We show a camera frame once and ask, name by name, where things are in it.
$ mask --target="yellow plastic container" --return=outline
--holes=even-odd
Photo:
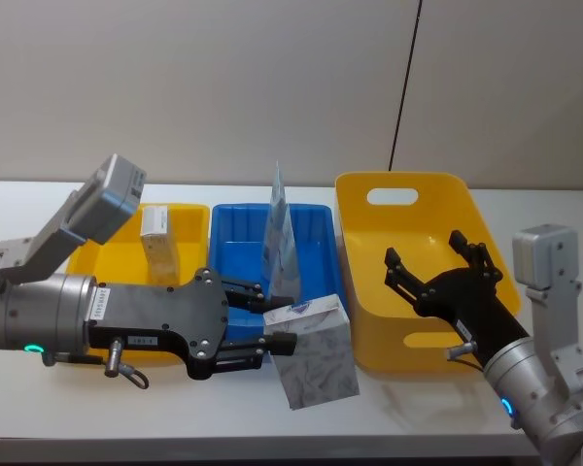
[[[141,204],[136,214],[105,245],[89,241],[78,248],[69,258],[67,273],[94,275],[99,283],[153,284],[140,239],[143,208],[147,205],[154,204]],[[193,204],[168,204],[168,210],[179,255],[179,282],[187,283],[196,269],[207,262],[210,210],[207,206]],[[91,353],[106,355],[106,351],[99,349],[92,349]],[[174,354],[153,351],[126,351],[123,360],[141,365],[182,362]]]
[[[367,195],[374,188],[414,189],[417,199],[412,204],[372,204]],[[366,172],[339,176],[335,190],[344,242],[340,259],[358,364],[386,374],[466,372],[462,364],[445,360],[444,349],[462,342],[450,325],[417,316],[384,285],[384,259],[390,247],[424,282],[465,266],[448,244],[451,232],[459,229],[469,242],[486,243],[504,274],[497,296],[510,313],[518,312],[516,285],[466,184],[443,173]]]

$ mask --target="white box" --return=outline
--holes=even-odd
[[[168,206],[143,209],[140,239],[152,281],[157,284],[177,284],[179,281],[179,255],[170,220]]]
[[[263,315],[265,333],[298,336],[293,356],[273,356],[290,408],[359,394],[350,320],[336,294]]]

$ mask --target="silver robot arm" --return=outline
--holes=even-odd
[[[532,300],[533,338],[493,357],[484,375],[515,428],[551,464],[583,465],[583,350],[578,343],[576,232],[558,225],[513,240],[514,270]]]
[[[54,272],[86,240],[103,244],[123,226],[138,208],[145,176],[114,154],[35,237],[0,241],[0,350],[86,353],[97,283]]]
[[[33,238],[0,241],[0,293],[7,283],[45,280],[78,246],[106,243],[140,203],[145,172],[114,154]]]

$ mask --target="white table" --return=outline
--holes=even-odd
[[[0,239],[36,233],[76,183],[0,182]],[[267,202],[269,187],[148,185],[144,202]],[[558,222],[579,232],[583,192],[476,190],[511,263],[511,236]],[[290,202],[334,205],[332,188],[289,187]],[[335,220],[335,231],[338,221]],[[531,331],[529,301],[519,319]],[[583,293],[579,300],[583,346]],[[479,375],[374,378],[360,396],[292,412],[271,364],[188,379],[183,366],[146,368],[147,391],[99,368],[45,368],[38,355],[0,351],[0,460],[160,460],[533,455]]]

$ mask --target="blue bin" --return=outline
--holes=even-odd
[[[221,275],[259,282],[261,248],[268,204],[220,204],[212,211],[209,265]],[[301,301],[337,293],[348,309],[337,259],[332,214],[326,206],[290,204],[291,227],[298,252]],[[263,332],[263,317],[229,309],[227,338],[241,339]]]

